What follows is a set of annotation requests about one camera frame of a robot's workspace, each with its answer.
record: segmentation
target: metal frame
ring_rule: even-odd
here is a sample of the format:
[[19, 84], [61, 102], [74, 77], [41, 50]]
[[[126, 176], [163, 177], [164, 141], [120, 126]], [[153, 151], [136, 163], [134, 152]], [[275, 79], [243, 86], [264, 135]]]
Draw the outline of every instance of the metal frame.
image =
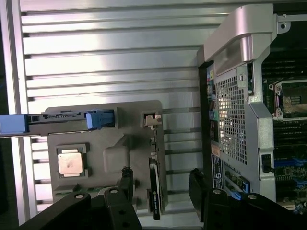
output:
[[219, 76], [257, 59], [276, 38], [276, 21], [272, 4], [237, 8], [197, 52], [198, 65], [214, 60]]
[[[272, 4], [243, 6], [227, 17], [201, 47], [197, 56], [199, 66], [204, 62], [214, 61], [215, 85], [235, 76], [237, 87], [243, 90], [247, 159], [240, 162], [228, 155], [230, 150], [225, 153], [220, 151], [220, 158], [250, 181], [251, 192], [273, 201], [276, 200], [274, 173], [264, 173], [262, 170], [263, 155], [270, 155], [273, 165], [274, 143], [272, 116], [263, 103], [261, 65], [270, 53], [271, 42], [277, 36], [277, 24], [277, 15], [273, 14]], [[246, 65], [250, 62], [253, 63], [251, 95], [248, 91]]]
[[[27, 113], [18, 0], [1, 0], [0, 16], [10, 114]], [[30, 138], [12, 138], [19, 224], [37, 213]]]

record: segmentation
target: perforated metal panel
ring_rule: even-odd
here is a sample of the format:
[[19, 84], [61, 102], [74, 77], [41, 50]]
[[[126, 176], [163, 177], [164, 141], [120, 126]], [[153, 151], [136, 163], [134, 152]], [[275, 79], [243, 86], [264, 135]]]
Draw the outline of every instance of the perforated metal panel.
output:
[[244, 90], [237, 76], [216, 84], [219, 111], [220, 151], [247, 164]]

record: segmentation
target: circuit board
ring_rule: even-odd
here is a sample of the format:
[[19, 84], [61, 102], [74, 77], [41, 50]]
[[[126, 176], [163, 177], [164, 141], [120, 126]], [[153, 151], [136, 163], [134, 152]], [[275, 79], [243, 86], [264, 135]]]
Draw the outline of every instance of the circuit board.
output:
[[307, 212], [307, 75], [299, 52], [271, 53], [262, 64], [263, 100], [273, 118], [276, 201]]

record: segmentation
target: blue release tab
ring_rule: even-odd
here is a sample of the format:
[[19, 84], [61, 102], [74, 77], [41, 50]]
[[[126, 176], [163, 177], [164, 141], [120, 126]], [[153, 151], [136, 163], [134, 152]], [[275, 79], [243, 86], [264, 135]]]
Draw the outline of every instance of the blue release tab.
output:
[[86, 111], [85, 115], [87, 128], [89, 130], [115, 126], [115, 117], [113, 110], [91, 110]]
[[21, 134], [28, 132], [27, 115], [0, 115], [0, 134]]

